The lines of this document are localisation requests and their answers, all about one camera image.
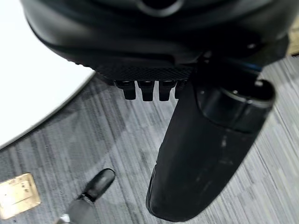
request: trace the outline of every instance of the brass floor box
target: brass floor box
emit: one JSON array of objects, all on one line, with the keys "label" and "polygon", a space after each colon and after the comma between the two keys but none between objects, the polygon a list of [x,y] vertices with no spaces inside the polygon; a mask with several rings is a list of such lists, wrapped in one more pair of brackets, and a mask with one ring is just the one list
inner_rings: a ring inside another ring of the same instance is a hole
[{"label": "brass floor box", "polygon": [[0,218],[8,219],[41,203],[31,174],[0,183]]}]

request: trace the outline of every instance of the person's leg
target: person's leg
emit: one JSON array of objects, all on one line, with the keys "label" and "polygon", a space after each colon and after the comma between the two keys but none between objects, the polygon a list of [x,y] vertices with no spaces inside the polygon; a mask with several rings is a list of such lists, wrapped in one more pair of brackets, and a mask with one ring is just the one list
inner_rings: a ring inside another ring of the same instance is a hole
[{"label": "person's leg", "polygon": [[100,171],[87,184],[82,194],[70,204],[66,213],[59,218],[56,224],[93,224],[93,204],[106,192],[114,178],[113,170]]}]

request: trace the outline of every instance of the striped carpet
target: striped carpet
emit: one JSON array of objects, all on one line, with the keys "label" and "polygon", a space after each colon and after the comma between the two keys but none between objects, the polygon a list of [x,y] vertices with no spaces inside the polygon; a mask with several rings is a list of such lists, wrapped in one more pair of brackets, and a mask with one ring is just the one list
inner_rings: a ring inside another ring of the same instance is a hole
[{"label": "striped carpet", "polygon": [[[221,195],[188,224],[299,224],[299,60],[265,69],[278,101],[258,141]],[[97,224],[165,224],[145,197],[176,100],[123,100],[93,80],[56,116],[0,153],[0,181],[30,172],[42,204],[1,224],[52,224],[103,168],[117,179],[96,203]]]}]

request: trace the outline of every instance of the white tabletop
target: white tabletop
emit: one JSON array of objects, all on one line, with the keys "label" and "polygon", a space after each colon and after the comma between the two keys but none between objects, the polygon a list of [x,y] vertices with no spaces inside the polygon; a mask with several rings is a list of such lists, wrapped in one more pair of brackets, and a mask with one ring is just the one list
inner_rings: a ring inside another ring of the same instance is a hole
[{"label": "white tabletop", "polygon": [[59,110],[92,76],[34,36],[18,0],[0,0],[0,149]]}]

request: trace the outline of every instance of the white table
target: white table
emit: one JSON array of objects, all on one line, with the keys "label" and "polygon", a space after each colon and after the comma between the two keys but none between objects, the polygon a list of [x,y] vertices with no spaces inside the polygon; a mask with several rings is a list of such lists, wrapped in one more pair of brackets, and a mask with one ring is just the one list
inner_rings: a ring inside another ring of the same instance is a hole
[{"label": "white table", "polygon": [[92,77],[34,36],[18,0],[0,0],[0,149],[53,115]]}]

